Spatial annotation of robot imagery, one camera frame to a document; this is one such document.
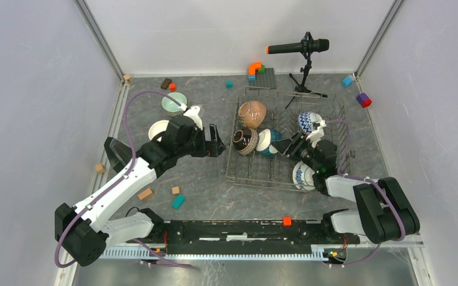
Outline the teal and white bowl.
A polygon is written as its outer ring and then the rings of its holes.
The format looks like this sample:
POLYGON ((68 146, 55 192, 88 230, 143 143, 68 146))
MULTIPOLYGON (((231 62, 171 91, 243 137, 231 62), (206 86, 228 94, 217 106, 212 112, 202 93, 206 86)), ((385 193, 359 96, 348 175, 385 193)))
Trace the teal and white bowl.
POLYGON ((283 135, 274 129, 264 129, 259 133, 256 151, 263 157, 273 158, 278 154, 272 143, 283 139, 283 135))

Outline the dark brown patterned bowl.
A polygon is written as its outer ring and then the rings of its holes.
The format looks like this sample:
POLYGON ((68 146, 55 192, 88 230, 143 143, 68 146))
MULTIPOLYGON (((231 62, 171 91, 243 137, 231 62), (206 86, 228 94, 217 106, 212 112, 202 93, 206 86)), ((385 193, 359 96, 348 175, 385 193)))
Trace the dark brown patterned bowl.
POLYGON ((252 128, 241 128, 236 130, 232 143, 235 150, 243 156, 247 156, 254 152, 259 142, 259 135, 255 129, 252 128))

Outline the pink speckled bowl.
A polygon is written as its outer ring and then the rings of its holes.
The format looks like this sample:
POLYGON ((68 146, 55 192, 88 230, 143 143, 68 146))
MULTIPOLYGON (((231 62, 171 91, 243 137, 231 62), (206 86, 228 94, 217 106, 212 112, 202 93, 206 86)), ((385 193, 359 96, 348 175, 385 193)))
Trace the pink speckled bowl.
POLYGON ((266 106, 260 101, 243 103, 237 112, 240 123, 247 128, 256 129, 265 119, 266 106))

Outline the mint green flower bowl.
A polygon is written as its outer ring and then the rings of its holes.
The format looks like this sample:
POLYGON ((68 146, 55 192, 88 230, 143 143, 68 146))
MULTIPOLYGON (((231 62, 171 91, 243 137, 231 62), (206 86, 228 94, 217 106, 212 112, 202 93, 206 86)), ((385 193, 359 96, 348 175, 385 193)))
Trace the mint green flower bowl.
MULTIPOLYGON (((170 92, 168 95, 179 103, 188 105, 188 98, 184 94, 180 92, 170 92)), ((161 106, 163 111, 170 116, 180 116, 184 113, 176 103, 167 97, 161 100, 161 106)))

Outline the orange bowl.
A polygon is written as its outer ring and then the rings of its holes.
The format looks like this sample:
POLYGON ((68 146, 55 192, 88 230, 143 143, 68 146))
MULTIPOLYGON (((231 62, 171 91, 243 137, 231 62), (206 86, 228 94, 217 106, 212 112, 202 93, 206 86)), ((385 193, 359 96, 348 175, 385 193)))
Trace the orange bowl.
POLYGON ((165 132, 168 126, 169 120, 159 120, 152 124, 150 129, 148 130, 148 138, 152 141, 156 135, 160 134, 161 132, 165 132))

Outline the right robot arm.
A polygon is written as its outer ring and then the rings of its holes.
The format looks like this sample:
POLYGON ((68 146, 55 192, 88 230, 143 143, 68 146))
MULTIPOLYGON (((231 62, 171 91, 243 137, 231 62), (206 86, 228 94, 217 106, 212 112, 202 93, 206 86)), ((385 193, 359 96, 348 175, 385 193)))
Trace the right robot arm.
POLYGON ((342 198, 357 205, 355 211, 339 210, 328 214, 321 226, 321 237, 338 242, 345 233, 363 235, 372 243, 400 241, 420 231, 420 220, 401 185, 393 177, 374 180, 343 173, 338 167, 338 148, 322 139, 313 147, 297 133, 292 138, 272 143, 277 151, 307 167, 303 177, 316 191, 342 198))

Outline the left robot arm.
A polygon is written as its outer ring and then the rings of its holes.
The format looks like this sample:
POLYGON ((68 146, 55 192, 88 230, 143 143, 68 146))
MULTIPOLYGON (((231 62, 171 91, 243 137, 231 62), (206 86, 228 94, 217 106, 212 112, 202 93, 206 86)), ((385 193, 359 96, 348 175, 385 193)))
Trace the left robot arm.
POLYGON ((175 167, 180 158, 218 157, 225 149, 215 124, 205 129, 188 116, 169 121, 165 131, 131 151, 130 161, 109 183, 74 206, 63 203, 56 208, 55 254, 64 249, 72 263, 88 266, 115 244, 138 238, 158 242, 163 226, 146 214, 118 220, 111 216, 139 190, 175 167))

